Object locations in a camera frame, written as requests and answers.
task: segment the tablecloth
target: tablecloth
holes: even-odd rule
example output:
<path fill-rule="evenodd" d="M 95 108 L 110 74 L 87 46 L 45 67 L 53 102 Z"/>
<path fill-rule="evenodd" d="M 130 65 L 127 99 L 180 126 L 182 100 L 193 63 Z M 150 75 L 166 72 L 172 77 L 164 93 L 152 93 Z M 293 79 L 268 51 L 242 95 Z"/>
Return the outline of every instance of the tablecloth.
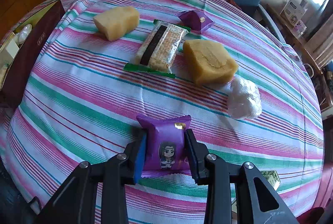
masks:
<path fill-rule="evenodd" d="M 49 0 L 36 7 L 54 1 Z M 79 162 L 123 152 L 140 126 L 135 116 L 190 114 L 199 142 L 226 161 L 276 170 L 278 193 L 300 215 L 313 205 L 323 165 L 323 130 L 311 80 L 293 49 L 223 0 L 62 0 L 65 15 L 47 40 L 14 114 L 1 110 L 0 154 L 24 198 L 50 199 Z M 92 17 L 116 6 L 140 12 L 139 26 L 109 42 Z M 182 54 L 175 79 L 123 71 L 153 29 L 153 20 L 180 23 L 179 12 L 201 9 L 215 21 L 186 39 L 220 42 L 239 64 L 236 76 L 259 88 L 256 119 L 227 114 L 230 84 L 195 86 Z M 98 188 L 96 223 L 100 222 Z M 186 174 L 142 178 L 126 187 L 130 223 L 203 223 L 206 186 Z M 235 197 L 234 187 L 231 194 Z"/>

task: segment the cardboard box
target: cardboard box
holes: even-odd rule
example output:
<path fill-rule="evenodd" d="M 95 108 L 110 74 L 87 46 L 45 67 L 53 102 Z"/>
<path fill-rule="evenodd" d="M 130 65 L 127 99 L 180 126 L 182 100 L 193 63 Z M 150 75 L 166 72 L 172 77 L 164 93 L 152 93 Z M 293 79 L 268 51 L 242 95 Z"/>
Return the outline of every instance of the cardboard box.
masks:
<path fill-rule="evenodd" d="M 297 2 L 297 0 L 288 0 L 286 6 L 284 6 L 282 10 L 281 16 L 294 27 L 304 13 L 304 8 Z"/>
<path fill-rule="evenodd" d="M 270 185 L 276 191 L 280 186 L 281 180 L 276 170 L 261 171 L 261 174 L 267 179 Z M 231 217 L 237 219 L 237 202 L 236 199 L 231 203 Z"/>
<path fill-rule="evenodd" d="M 65 10 L 61 1 L 57 0 L 33 14 L 14 31 L 14 33 L 18 33 L 27 24 L 32 25 L 32 31 L 19 47 L 4 74 L 0 88 L 0 107 L 16 108 L 21 103 L 32 67 L 46 40 L 64 14 Z"/>

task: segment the cartoon character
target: cartoon character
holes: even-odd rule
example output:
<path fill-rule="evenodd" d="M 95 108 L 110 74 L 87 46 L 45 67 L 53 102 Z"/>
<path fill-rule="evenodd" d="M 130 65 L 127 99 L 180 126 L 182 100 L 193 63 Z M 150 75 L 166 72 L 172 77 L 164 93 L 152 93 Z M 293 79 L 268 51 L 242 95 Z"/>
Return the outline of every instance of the cartoon character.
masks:
<path fill-rule="evenodd" d="M 159 158 L 161 169 L 171 169 L 176 156 L 176 144 L 169 141 L 161 142 L 159 145 Z"/>

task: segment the purple snack package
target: purple snack package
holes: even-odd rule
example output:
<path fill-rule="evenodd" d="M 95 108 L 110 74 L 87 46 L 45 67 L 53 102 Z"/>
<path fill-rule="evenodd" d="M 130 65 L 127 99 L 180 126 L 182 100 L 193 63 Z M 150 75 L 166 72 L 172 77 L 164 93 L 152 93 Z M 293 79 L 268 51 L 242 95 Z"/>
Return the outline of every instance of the purple snack package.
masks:
<path fill-rule="evenodd" d="M 138 114 L 137 121 L 148 131 L 143 177 L 178 173 L 180 170 L 189 169 L 184 152 L 184 131 L 191 123 L 190 115 L 156 120 Z"/>
<path fill-rule="evenodd" d="M 191 32 L 197 34 L 203 33 L 214 24 L 214 21 L 200 10 L 181 12 L 177 16 L 183 22 L 184 26 L 190 27 Z"/>

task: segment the open box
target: open box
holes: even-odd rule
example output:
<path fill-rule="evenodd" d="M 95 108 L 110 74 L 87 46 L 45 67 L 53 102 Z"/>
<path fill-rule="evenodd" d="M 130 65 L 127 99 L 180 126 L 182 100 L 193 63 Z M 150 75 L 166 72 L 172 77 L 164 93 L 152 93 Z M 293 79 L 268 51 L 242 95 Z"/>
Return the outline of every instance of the open box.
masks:
<path fill-rule="evenodd" d="M 14 33 L 18 33 L 27 24 L 32 25 L 32 31 L 21 44 L 4 75 L 0 88 L 0 107 L 16 108 L 21 103 L 32 67 L 46 40 L 64 14 L 61 1 L 57 0 L 40 9 L 14 30 Z"/>

